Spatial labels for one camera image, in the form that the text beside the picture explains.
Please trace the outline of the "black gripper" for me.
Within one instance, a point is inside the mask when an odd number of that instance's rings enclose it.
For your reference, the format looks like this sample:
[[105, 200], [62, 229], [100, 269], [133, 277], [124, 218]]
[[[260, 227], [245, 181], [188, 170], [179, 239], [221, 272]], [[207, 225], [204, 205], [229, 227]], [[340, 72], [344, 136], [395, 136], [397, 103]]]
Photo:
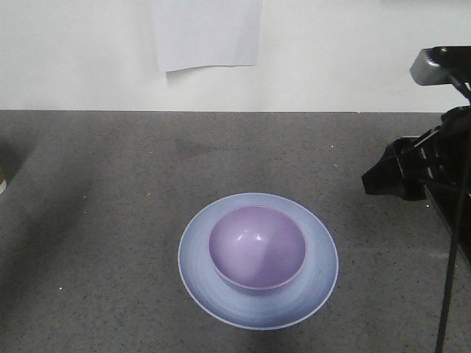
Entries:
[[419, 137], [390, 143], [362, 177], [367, 195], [396, 196], [408, 201], [425, 198], [428, 190], [451, 227], [460, 225], [470, 234], [470, 191], [463, 216], [456, 220], [458, 192], [470, 137], [470, 107], [456, 107], [441, 116], [442, 124]]

